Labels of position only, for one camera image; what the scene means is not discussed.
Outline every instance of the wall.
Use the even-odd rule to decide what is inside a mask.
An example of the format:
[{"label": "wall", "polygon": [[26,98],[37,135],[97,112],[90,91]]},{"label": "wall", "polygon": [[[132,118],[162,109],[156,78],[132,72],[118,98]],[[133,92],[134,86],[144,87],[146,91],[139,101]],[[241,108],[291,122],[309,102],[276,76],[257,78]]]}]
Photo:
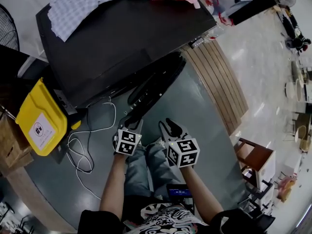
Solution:
[{"label": "wall", "polygon": [[30,56],[38,57],[41,49],[41,40],[38,32],[36,13],[49,0],[0,0],[11,14],[18,31],[20,50]]}]

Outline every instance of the black jacket sleeve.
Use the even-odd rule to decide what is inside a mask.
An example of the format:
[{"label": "black jacket sleeve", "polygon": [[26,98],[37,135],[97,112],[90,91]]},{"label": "black jacket sleeve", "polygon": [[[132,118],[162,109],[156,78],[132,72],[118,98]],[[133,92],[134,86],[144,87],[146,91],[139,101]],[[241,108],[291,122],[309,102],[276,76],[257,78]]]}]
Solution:
[{"label": "black jacket sleeve", "polygon": [[121,234],[123,224],[110,212],[83,211],[80,217],[78,234],[115,233]]},{"label": "black jacket sleeve", "polygon": [[[226,217],[227,221],[221,226],[221,222],[224,217]],[[224,234],[265,233],[261,226],[241,209],[228,210],[218,213],[211,220],[210,226],[214,229],[214,233],[220,233],[220,229]]]}]

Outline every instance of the phone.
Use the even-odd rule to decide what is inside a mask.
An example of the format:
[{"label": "phone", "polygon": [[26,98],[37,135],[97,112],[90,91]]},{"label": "phone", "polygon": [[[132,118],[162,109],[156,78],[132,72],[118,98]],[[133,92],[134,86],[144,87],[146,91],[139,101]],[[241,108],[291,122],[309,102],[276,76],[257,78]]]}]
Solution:
[{"label": "phone", "polygon": [[192,194],[187,185],[167,184],[167,191],[170,198],[191,198]]}]

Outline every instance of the leg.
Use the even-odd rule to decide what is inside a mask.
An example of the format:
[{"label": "leg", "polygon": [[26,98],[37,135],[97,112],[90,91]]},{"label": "leg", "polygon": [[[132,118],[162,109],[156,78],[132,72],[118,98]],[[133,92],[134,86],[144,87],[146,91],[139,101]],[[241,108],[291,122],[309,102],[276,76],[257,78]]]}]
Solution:
[{"label": "leg", "polygon": [[129,157],[124,194],[125,196],[140,195],[146,197],[152,195],[147,178],[145,149],[141,145],[138,145],[133,156]]},{"label": "leg", "polygon": [[168,160],[164,154],[164,147],[155,142],[146,147],[147,164],[151,172],[154,195],[162,196],[163,199],[169,200],[167,193],[167,184],[180,184],[181,182],[172,172]]}]

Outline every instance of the sticker label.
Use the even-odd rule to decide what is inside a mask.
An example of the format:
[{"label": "sticker label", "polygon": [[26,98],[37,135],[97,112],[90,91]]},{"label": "sticker label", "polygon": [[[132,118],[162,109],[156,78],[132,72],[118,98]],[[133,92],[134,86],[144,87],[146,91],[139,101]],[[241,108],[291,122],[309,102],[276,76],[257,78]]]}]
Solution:
[{"label": "sticker label", "polygon": [[28,134],[38,149],[41,151],[53,137],[55,130],[44,114],[41,113],[36,119],[36,122],[32,128],[29,130]]}]

